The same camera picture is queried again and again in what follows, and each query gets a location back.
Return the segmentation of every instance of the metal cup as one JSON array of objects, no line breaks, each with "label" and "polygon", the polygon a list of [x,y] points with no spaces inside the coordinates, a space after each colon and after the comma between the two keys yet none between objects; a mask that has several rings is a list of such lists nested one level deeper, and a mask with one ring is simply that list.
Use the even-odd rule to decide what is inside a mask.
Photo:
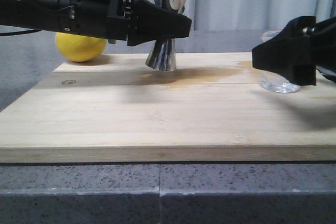
[{"label": "metal cup", "polygon": [[[161,0],[161,7],[183,13],[186,0]],[[175,40],[157,40],[150,52],[146,65],[160,71],[176,70]]]}]

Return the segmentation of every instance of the gray countertop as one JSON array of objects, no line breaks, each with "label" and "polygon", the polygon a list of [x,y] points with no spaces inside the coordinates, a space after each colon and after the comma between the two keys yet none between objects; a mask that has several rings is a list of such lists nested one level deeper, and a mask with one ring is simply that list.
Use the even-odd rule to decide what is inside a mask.
[{"label": "gray countertop", "polygon": [[[250,51],[263,31],[192,32],[177,52]],[[0,111],[60,65],[54,33],[0,38]],[[149,52],[152,43],[105,53]],[[2,164],[0,223],[336,223],[336,164]]]}]

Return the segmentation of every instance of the yellow lemon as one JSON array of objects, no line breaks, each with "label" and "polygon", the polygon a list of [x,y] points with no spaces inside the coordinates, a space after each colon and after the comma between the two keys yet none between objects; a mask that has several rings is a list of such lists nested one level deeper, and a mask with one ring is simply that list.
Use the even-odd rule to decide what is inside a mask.
[{"label": "yellow lemon", "polygon": [[100,55],[107,40],[81,35],[56,33],[56,46],[67,59],[75,62],[92,60]]}]

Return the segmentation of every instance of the black cable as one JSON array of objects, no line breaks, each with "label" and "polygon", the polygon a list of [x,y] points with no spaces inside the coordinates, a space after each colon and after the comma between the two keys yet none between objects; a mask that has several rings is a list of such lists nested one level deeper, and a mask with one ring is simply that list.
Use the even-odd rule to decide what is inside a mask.
[{"label": "black cable", "polygon": [[13,35],[21,35],[21,34],[32,34],[32,33],[37,33],[38,31],[41,31],[41,30],[25,30],[25,31],[13,31],[11,33],[0,33],[0,37],[3,37],[3,36],[13,36]]},{"label": "black cable", "polygon": [[49,9],[49,8],[46,8],[46,7],[43,7],[37,3],[35,3],[33,0],[26,0],[28,1],[32,6],[34,6],[36,9],[38,9],[39,11],[43,12],[43,13],[46,13],[46,14],[49,14],[49,15],[60,15],[60,14],[63,14],[64,16],[69,16],[69,13],[68,12],[64,12],[65,10],[70,10],[70,11],[74,11],[74,6],[73,5],[69,5],[67,7],[64,7],[62,9]]}]

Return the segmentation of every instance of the bamboo board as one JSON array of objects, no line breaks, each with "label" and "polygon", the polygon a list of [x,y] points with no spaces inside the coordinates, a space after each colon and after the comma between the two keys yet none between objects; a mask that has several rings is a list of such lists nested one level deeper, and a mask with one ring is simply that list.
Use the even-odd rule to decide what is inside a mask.
[{"label": "bamboo board", "polygon": [[336,160],[336,89],[266,91],[250,53],[65,62],[0,113],[0,162]]}]

